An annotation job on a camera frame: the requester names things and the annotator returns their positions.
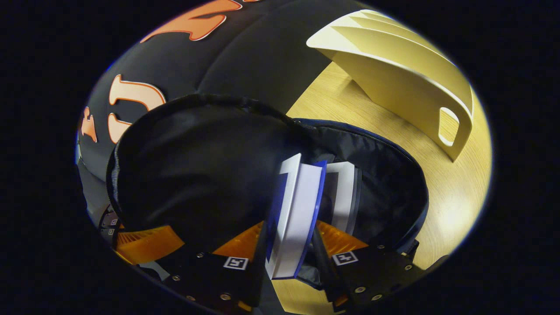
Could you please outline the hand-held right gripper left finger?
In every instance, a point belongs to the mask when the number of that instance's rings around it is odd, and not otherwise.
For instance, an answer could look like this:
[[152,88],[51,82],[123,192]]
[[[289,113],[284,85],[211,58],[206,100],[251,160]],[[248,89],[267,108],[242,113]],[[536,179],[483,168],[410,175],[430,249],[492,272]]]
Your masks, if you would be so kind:
[[242,254],[195,252],[182,246],[157,262],[170,290],[217,313],[251,313],[260,305],[266,278],[266,235],[260,222],[234,238]]

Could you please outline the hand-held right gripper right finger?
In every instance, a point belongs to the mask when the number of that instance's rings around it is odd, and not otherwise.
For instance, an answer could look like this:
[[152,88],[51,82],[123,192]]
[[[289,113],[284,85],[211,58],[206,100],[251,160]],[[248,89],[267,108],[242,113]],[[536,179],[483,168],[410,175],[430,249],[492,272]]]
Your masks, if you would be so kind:
[[312,235],[322,289],[334,312],[361,312],[418,281],[426,270],[404,253],[372,247],[318,221]]

